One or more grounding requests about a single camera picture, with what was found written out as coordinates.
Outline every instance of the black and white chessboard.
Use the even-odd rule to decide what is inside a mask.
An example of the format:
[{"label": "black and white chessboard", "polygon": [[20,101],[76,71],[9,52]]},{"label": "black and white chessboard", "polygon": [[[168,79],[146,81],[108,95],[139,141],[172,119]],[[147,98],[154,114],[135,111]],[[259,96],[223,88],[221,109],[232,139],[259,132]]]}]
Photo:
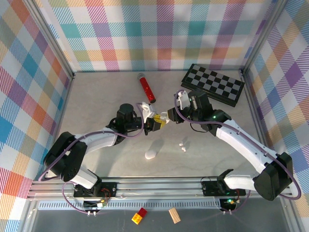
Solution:
[{"label": "black and white chessboard", "polygon": [[192,64],[182,80],[182,87],[188,89],[201,89],[210,98],[225,104],[236,106],[244,82],[222,75],[220,73]]}]

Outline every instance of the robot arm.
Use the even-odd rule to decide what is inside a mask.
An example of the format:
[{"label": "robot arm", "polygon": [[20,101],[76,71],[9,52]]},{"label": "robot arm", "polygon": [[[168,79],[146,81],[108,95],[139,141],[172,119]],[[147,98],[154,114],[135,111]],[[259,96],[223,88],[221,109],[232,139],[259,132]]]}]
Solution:
[{"label": "robot arm", "polygon": [[[218,124],[202,124],[205,131],[227,142],[236,149],[244,158],[246,158],[255,168],[256,173],[239,174],[233,169],[228,169],[217,178],[218,188],[221,192],[227,192],[231,189],[249,189],[257,191],[263,198],[274,200],[292,180],[287,173],[271,158],[266,156],[261,150],[256,148],[252,143],[245,139],[241,134],[246,135],[254,141],[259,147],[262,147],[269,155],[282,163],[290,172],[293,173],[292,158],[287,153],[277,154],[275,151],[265,147],[231,119],[231,117],[222,110],[213,110],[209,103],[207,94],[201,90],[193,90],[189,94],[185,91],[178,95],[178,110],[181,114],[196,122],[212,121],[224,123],[229,127]],[[182,123],[184,120],[179,117],[175,108],[168,111],[169,118],[176,123]]]},{"label": "robot arm", "polygon": [[[88,195],[100,195],[101,179],[93,172],[81,167],[84,156],[97,149],[117,145],[125,139],[125,137],[116,135],[114,132],[127,135],[130,132],[144,129],[147,135],[150,131],[159,130],[162,123],[156,121],[155,118],[158,115],[156,115],[154,108],[144,102],[141,107],[144,120],[143,128],[141,128],[142,118],[137,117],[133,106],[122,104],[117,111],[116,117],[101,130],[102,133],[94,133],[80,139],[50,170],[64,182],[72,181],[77,184],[77,188],[87,189],[85,191]],[[45,156],[43,161],[45,166],[51,165],[62,154],[64,149],[81,137],[83,135],[72,135],[69,132],[62,133]]]}]

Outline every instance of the white table surface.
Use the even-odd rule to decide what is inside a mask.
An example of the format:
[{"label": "white table surface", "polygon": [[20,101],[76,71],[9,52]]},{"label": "white table surface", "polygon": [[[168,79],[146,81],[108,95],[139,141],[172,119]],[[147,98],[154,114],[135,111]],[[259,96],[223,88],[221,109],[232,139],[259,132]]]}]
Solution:
[{"label": "white table surface", "polygon": [[[158,113],[173,107],[173,94],[181,87],[185,71],[144,72],[156,97]],[[238,71],[220,73],[239,79]],[[137,80],[138,72],[78,73],[73,81],[60,133],[81,134],[104,128],[123,103],[148,102]],[[210,99],[214,109],[228,113],[248,134],[257,138],[244,91],[233,108]],[[179,143],[184,141],[187,152]],[[144,156],[149,149],[154,159]],[[210,133],[197,133],[189,123],[169,122],[163,129],[87,154],[82,166],[104,176],[207,176],[228,168],[253,170],[248,161],[230,145]]]}]

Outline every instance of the yellow lego brick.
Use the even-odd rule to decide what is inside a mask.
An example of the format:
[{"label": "yellow lego brick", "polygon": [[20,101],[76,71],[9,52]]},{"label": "yellow lego brick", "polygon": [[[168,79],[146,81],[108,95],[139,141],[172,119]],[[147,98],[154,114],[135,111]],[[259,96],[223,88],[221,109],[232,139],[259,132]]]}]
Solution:
[{"label": "yellow lego brick", "polygon": [[154,120],[155,120],[157,123],[160,123],[160,124],[161,124],[161,127],[160,127],[160,128],[164,127],[165,124],[166,124],[165,121],[161,120],[160,115],[158,115],[158,114],[155,114],[155,115],[154,115]]},{"label": "yellow lego brick", "polygon": [[134,221],[135,224],[137,225],[140,223],[141,220],[142,220],[142,217],[138,213],[136,213],[134,217],[132,218],[132,221]]}]

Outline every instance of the red cylinder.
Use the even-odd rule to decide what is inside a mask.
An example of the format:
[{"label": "red cylinder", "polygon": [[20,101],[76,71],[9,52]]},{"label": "red cylinder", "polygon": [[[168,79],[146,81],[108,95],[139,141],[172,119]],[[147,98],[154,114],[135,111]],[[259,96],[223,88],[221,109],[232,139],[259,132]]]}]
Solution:
[{"label": "red cylinder", "polygon": [[143,87],[146,95],[147,95],[147,98],[149,100],[149,102],[152,104],[152,103],[155,103],[155,96],[153,94],[153,92],[151,91],[150,89],[150,86],[145,78],[145,75],[143,73],[140,73],[137,78],[139,79],[140,83],[141,83],[141,86]]}]

